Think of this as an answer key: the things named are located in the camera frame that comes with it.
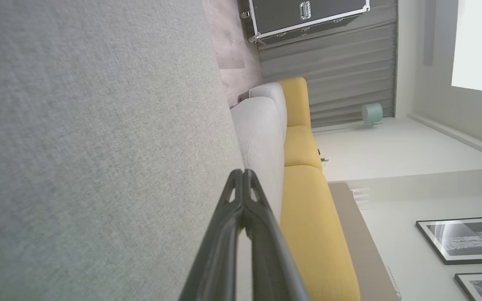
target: aluminum trim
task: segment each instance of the aluminum trim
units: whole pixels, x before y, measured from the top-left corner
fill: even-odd
[[[254,13],[254,3],[252,0],[249,0],[249,11],[251,14],[252,25],[254,26],[254,35],[259,36],[258,33],[260,31],[258,31],[258,25],[256,25],[256,14]]]
[[[359,10],[356,10],[356,11],[341,13],[339,15],[331,15],[330,17],[317,19],[317,20],[313,20],[313,21],[310,21],[310,22],[301,23],[301,24],[290,26],[290,27],[277,29],[275,31],[271,31],[271,32],[268,32],[268,33],[262,33],[262,34],[260,34],[260,38],[266,38],[268,36],[275,36],[276,34],[279,34],[279,33],[294,31],[295,29],[303,28],[303,27],[306,27],[306,26],[312,26],[312,25],[324,23],[324,22],[327,22],[327,21],[332,21],[334,19],[340,19],[340,18],[343,18],[343,17],[348,17],[350,15],[359,15],[360,13],[364,13],[364,12],[367,12],[367,11],[368,11],[367,8],[362,8],[362,9],[359,9]],[[254,17],[253,18],[254,24],[256,24],[256,16],[253,15],[253,17]]]

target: sofa cushion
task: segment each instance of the sofa cushion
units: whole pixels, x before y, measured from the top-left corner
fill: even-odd
[[[281,80],[279,83],[284,91],[287,105],[287,126],[304,125],[311,128],[306,80],[296,77]]]
[[[349,249],[321,170],[285,168],[280,228],[313,301],[360,300]]]
[[[280,118],[282,127],[282,136],[285,141],[285,132],[287,128],[287,107],[285,105],[285,96],[282,86],[278,82],[269,82],[261,84],[249,91],[249,97],[269,97],[275,102],[276,109]]]
[[[284,183],[284,145],[280,118],[272,99],[245,99],[232,109],[245,168],[256,172],[276,221],[280,221]]]
[[[310,165],[323,170],[312,130],[306,126],[287,127],[284,155],[285,166]]]

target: sofa armrest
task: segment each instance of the sofa armrest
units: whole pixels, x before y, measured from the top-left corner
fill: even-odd
[[[304,125],[312,128],[306,80],[295,77],[281,80],[279,83],[284,90],[287,106],[287,126]]]
[[[285,168],[280,228],[312,301],[360,301],[340,218],[320,169]]]

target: wooden floor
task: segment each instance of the wooden floor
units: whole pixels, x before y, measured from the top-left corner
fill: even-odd
[[[247,42],[241,25],[239,10],[243,4],[238,0],[202,0],[202,3],[231,107],[239,95],[263,83],[258,48]]]

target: gray roller blind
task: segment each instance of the gray roller blind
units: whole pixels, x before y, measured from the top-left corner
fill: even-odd
[[[267,82],[302,76],[308,82],[312,127],[362,119],[362,105],[378,102],[394,116],[397,0],[373,0],[349,25],[285,44],[262,46]]]

